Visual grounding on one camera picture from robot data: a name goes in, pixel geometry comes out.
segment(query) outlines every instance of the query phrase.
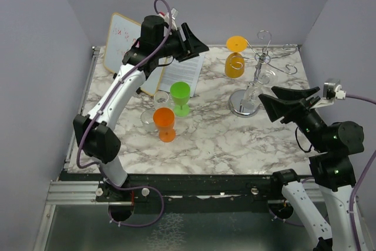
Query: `marble surface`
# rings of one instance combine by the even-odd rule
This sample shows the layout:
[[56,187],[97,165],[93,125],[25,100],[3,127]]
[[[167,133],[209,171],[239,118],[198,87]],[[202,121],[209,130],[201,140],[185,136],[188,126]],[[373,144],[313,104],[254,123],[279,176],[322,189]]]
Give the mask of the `marble surface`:
[[[281,54],[281,48],[272,48],[271,54]],[[112,83],[112,74],[103,67],[104,48],[101,49],[93,81],[85,104],[88,112],[105,94]],[[176,118],[176,139],[163,143],[157,133],[147,133],[140,115],[153,109],[153,99],[135,94],[121,114],[115,134],[122,141],[120,161],[129,173],[163,174],[271,174],[292,168],[298,174],[310,174],[308,156],[299,150],[295,137],[295,124],[271,123],[264,108],[251,118],[239,118],[228,109],[231,93],[244,89],[253,77],[256,62],[246,61],[246,71],[240,78],[231,79],[224,74],[224,63],[231,52],[225,47],[212,46],[207,52],[196,92],[188,104],[191,113]],[[251,50],[242,53],[253,57]],[[286,88],[308,88],[300,54],[273,59],[273,65],[284,68],[292,64],[298,69],[295,75],[276,71],[275,85]],[[262,86],[271,94],[270,86]],[[304,148],[309,147],[302,134],[299,139]],[[80,170],[76,166],[77,145],[74,145],[69,172],[98,173],[96,166]],[[89,158],[82,153],[81,162]]]

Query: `robotic arm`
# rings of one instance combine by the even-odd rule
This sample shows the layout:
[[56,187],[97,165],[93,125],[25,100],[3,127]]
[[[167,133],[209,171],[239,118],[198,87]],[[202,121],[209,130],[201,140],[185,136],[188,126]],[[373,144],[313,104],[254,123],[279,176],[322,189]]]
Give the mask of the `robotic arm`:
[[[85,154],[100,164],[105,175],[116,186],[123,185],[127,173],[118,157],[120,140],[113,131],[128,101],[153,70],[160,67],[160,58],[172,56],[177,61],[183,62],[209,50],[193,35],[187,23],[183,23],[181,27],[185,37],[183,39],[180,29],[174,22],[174,14],[171,15],[172,19],[169,18],[170,15],[163,13],[145,17],[141,25],[140,38],[125,53],[123,65],[106,94],[86,116],[77,115],[74,118],[73,127],[77,143],[80,145],[83,142],[82,149]],[[169,27],[168,22],[171,23],[169,28],[171,33],[167,39],[164,39],[165,28]],[[145,64],[134,70],[135,66],[155,52],[158,47],[157,52]]]
[[[332,105],[335,99],[344,99],[340,81],[330,79],[324,85],[324,95],[312,97],[319,88],[294,90],[274,86],[271,88],[277,98],[261,94],[269,119],[281,123],[294,122],[320,153],[310,157],[310,169],[319,185],[327,206],[330,226],[320,215],[304,191],[303,185],[293,170],[276,172],[272,186],[293,206],[310,235],[315,251],[358,250],[350,222],[350,194],[355,186],[355,175],[349,155],[364,151],[363,129],[352,121],[337,122],[330,126],[321,119],[315,108]],[[357,203],[354,203],[354,217],[359,238],[359,250],[372,250],[371,241]]]

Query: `metal stand base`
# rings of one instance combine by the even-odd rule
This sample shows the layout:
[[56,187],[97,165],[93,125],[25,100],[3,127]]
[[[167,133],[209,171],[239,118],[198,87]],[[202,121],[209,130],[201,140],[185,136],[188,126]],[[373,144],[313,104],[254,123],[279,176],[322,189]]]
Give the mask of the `metal stand base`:
[[241,104],[245,92],[245,89],[235,91],[229,98],[229,108],[231,112],[241,118],[252,117],[260,108],[260,105],[256,106],[251,102],[247,102],[244,105]]

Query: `metal glass holder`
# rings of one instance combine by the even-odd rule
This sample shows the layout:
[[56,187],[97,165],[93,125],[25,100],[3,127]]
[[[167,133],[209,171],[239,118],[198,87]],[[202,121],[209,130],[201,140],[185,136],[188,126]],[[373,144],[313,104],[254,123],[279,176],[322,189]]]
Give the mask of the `metal glass holder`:
[[[261,52],[256,52],[256,50],[254,50],[254,48],[251,46],[251,44],[247,41],[248,46],[254,52],[254,58],[247,58],[247,57],[243,57],[243,58],[244,59],[254,59],[254,60],[257,61],[256,70],[255,70],[254,75],[253,75],[253,80],[248,83],[246,89],[240,89],[240,90],[233,92],[230,95],[230,98],[229,98],[229,101],[228,101],[229,108],[230,108],[231,112],[233,114],[235,114],[236,116],[241,117],[241,118],[252,117],[260,109],[260,103],[257,101],[257,99],[246,98],[247,90],[255,87],[257,83],[259,83],[261,85],[267,85],[267,84],[273,83],[273,80],[271,80],[271,79],[265,80],[265,76],[263,77],[261,75],[261,70],[262,70],[263,65],[268,65],[268,66],[270,66],[270,67],[272,67],[272,68],[274,68],[274,69],[276,69],[276,70],[278,70],[282,73],[286,73],[288,75],[294,75],[298,72],[297,68],[295,66],[291,65],[291,64],[286,65],[287,71],[279,69],[279,68],[270,64],[272,59],[282,58],[282,57],[294,54],[295,52],[297,52],[298,47],[295,46],[295,45],[287,44],[287,45],[283,46],[283,49],[289,50],[289,49],[293,48],[293,50],[290,50],[290,51],[288,51],[284,54],[281,54],[281,55],[270,56],[268,48],[269,48],[269,45],[270,45],[270,42],[271,42],[271,33],[269,31],[260,31],[260,32],[257,33],[257,37],[259,39],[264,39],[265,35],[269,36],[269,41],[268,41],[267,46],[262,48]],[[276,77],[276,73],[274,73],[272,70],[267,70],[267,71],[269,72],[270,77],[272,77],[272,76]]]

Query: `orange goblet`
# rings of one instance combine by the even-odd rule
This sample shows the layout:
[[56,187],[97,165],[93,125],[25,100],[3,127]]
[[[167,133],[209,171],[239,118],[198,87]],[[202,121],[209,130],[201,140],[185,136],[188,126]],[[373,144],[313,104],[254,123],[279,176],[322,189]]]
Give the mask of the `orange goblet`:
[[171,142],[176,136],[174,112],[169,108],[159,108],[153,115],[154,124],[159,130],[159,138],[163,142]]

